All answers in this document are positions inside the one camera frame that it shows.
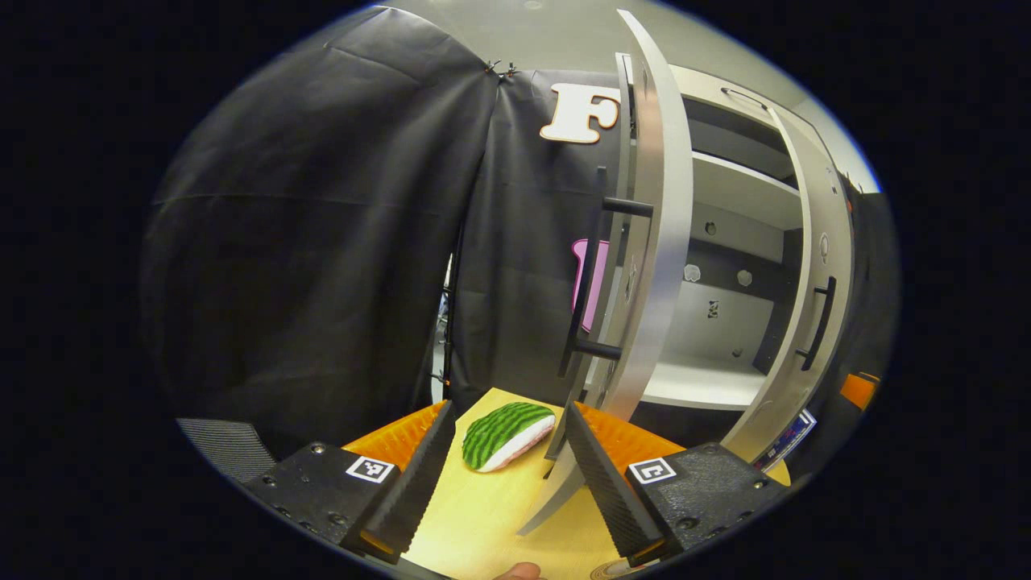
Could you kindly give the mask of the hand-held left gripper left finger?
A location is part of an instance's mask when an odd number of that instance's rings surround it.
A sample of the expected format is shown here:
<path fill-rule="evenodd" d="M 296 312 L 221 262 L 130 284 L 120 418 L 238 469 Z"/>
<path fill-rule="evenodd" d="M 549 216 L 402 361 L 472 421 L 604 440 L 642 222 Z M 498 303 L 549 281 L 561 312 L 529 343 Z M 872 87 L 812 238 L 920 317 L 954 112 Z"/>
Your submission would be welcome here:
<path fill-rule="evenodd" d="M 243 487 L 332 545 L 398 564 L 448 459 L 456 417 L 442 400 L 345 447 L 313 441 Z"/>

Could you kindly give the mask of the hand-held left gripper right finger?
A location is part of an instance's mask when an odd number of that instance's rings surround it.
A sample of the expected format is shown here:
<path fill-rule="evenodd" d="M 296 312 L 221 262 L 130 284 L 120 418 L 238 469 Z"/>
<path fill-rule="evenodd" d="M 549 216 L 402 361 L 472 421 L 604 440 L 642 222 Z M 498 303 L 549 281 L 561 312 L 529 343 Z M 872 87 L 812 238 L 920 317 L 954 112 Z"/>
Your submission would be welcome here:
<path fill-rule="evenodd" d="M 616 551 L 634 568 L 706 551 L 789 494 L 720 444 L 685 448 L 578 401 L 564 418 Z"/>

